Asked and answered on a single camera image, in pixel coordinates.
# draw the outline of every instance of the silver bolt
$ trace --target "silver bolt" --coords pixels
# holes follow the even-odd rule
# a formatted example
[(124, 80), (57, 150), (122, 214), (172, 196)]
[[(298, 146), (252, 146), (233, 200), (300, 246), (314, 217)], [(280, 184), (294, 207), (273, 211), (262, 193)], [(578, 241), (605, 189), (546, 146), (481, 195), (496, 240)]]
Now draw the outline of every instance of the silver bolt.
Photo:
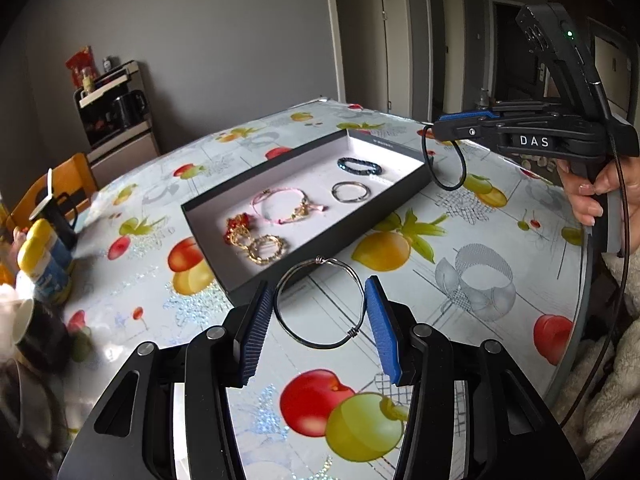
[(418, 323), (414, 326), (414, 334), (418, 337), (429, 337), (431, 335), (431, 327), (424, 323)]
[(502, 345), (497, 341), (491, 339), (484, 343), (484, 348), (487, 352), (489, 352), (489, 354), (497, 354), (500, 353), (500, 350), (502, 350)]
[(221, 326), (212, 326), (207, 330), (207, 339), (220, 339), (223, 335), (225, 335), (226, 331)]
[(142, 343), (138, 347), (138, 355), (149, 355), (153, 351), (154, 351), (154, 344), (153, 343)]

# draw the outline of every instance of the silver bangle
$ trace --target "silver bangle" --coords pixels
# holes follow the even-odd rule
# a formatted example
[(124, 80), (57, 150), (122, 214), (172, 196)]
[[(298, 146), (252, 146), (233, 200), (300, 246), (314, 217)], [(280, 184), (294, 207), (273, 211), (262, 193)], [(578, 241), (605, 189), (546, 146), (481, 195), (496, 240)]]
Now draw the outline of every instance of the silver bangle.
[[(311, 265), (323, 265), (323, 264), (329, 264), (329, 265), (340, 267), (341, 269), (346, 270), (349, 273), (349, 275), (352, 277), (353, 281), (356, 282), (356, 284), (358, 285), (358, 289), (360, 290), (360, 295), (362, 296), (362, 306), (360, 307), (360, 319), (358, 320), (355, 326), (347, 330), (347, 335), (342, 339), (340, 339), (340, 341), (338, 341), (337, 343), (329, 343), (329, 344), (314, 343), (312, 341), (308, 341), (304, 338), (301, 338), (298, 334), (293, 332), (293, 330), (287, 326), (287, 324), (282, 319), (282, 316), (280, 315), (280, 294), (282, 293), (282, 289), (287, 284), (289, 279), (303, 267), (308, 267)], [(332, 350), (334, 348), (338, 348), (344, 345), (352, 337), (356, 337), (358, 335), (358, 332), (360, 331), (360, 328), (362, 327), (362, 323), (364, 322), (366, 311), (367, 311), (367, 303), (365, 302), (364, 288), (362, 286), (362, 282), (360, 281), (360, 278), (356, 274), (355, 270), (351, 269), (350, 266), (348, 266), (344, 262), (341, 262), (340, 260), (336, 260), (335, 258), (323, 258), (322, 256), (317, 256), (311, 260), (304, 260), (303, 262), (295, 264), (287, 272), (285, 272), (284, 275), (280, 278), (280, 281), (276, 285), (276, 289), (273, 295), (273, 313), (276, 315), (276, 319), (280, 323), (280, 326), (284, 329), (284, 331), (287, 334), (289, 334), (297, 342), (309, 348), (314, 348), (316, 350)]]
[[(356, 187), (360, 187), (364, 190), (364, 195), (358, 196), (356, 198), (350, 198), (348, 200), (342, 199), (338, 197), (338, 188), (340, 188), (341, 186), (356, 186)], [(364, 184), (360, 183), (360, 182), (356, 182), (355, 180), (350, 180), (348, 182), (338, 182), (337, 184), (334, 184), (334, 186), (331, 188), (331, 194), (334, 196), (334, 198), (338, 201), (338, 202), (342, 202), (343, 204), (353, 204), (356, 202), (362, 202), (363, 200), (366, 200), (369, 195), (371, 194), (371, 190), (365, 186)]]

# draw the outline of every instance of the orange chair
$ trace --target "orange chair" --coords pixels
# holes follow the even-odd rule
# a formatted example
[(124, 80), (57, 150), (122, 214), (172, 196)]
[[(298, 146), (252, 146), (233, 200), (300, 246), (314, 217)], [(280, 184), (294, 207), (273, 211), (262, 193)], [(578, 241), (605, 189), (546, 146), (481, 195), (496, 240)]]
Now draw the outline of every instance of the orange chair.
[[(84, 153), (76, 153), (66, 162), (53, 169), (52, 186), (54, 195), (66, 192), (71, 197), (71, 202), (76, 206), (78, 212), (82, 212), (91, 204), (92, 195), (98, 191), (94, 174), (91, 172), (89, 162)], [(18, 205), (11, 212), (6, 221), (8, 229), (18, 226), (20, 229), (31, 227), (29, 215), (36, 207), (39, 194), (47, 187), (47, 175), (41, 176), (22, 197)], [(68, 201), (62, 201), (60, 206), (63, 210), (72, 209)], [(73, 216), (73, 211), (66, 213), (67, 217)]]

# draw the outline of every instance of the open tray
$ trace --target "open tray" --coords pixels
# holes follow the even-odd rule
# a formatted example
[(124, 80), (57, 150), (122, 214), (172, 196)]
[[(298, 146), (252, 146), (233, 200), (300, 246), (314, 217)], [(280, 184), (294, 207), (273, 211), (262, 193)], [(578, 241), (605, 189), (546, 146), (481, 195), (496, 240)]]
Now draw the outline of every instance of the open tray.
[[(359, 176), (341, 170), (337, 160), (348, 156), (368, 160), (383, 168), (380, 176)], [(370, 190), (358, 203), (338, 202), (331, 193), (337, 182), (357, 181)], [(196, 241), (218, 283), (235, 306), (247, 304), (260, 280), (275, 285), (293, 265), (316, 256), (331, 257), (386, 218), (431, 181), (421, 153), (388, 140), (354, 130), (341, 130), (283, 153), (223, 182), (182, 206)], [(283, 225), (257, 218), (252, 198), (265, 189), (299, 188), (309, 201), (325, 205), (323, 212)], [(362, 192), (341, 188), (340, 195), (352, 198)], [(295, 192), (277, 193), (257, 205), (268, 218), (289, 216), (300, 202)], [(252, 216), (251, 233), (258, 237), (276, 235), (286, 242), (281, 259), (259, 266), (246, 253), (226, 244), (226, 219), (246, 212)], [(289, 284), (306, 273), (297, 272)]]

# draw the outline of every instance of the hand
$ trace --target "hand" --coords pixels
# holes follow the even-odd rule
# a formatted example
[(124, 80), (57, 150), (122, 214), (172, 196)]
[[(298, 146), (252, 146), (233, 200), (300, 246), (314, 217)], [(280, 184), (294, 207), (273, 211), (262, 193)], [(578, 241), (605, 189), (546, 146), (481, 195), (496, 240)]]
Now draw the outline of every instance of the hand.
[[(583, 225), (593, 226), (595, 218), (602, 216), (603, 211), (598, 202), (590, 198), (594, 194), (601, 195), (620, 188), (618, 172), (612, 160), (596, 177), (592, 184), (586, 178), (571, 173), (566, 160), (556, 160), (558, 175), (562, 180), (564, 192), (571, 203), (574, 216)], [(640, 158), (623, 157), (620, 160), (626, 187), (626, 198), (629, 208), (631, 250), (640, 246)]]

